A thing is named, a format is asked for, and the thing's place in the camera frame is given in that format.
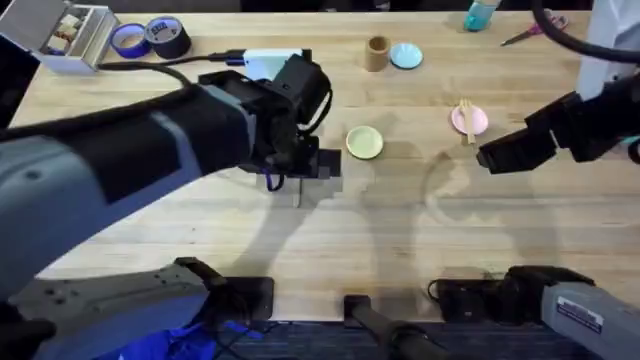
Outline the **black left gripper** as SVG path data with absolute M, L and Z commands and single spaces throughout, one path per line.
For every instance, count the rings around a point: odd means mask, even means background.
M 269 75 L 225 70 L 201 75 L 198 83 L 225 92 L 256 117 L 254 151 L 242 170 L 317 177 L 319 163 L 320 179 L 342 176 L 341 151 L 320 149 L 313 134 L 331 108 L 333 90 L 309 49 L 287 56 Z

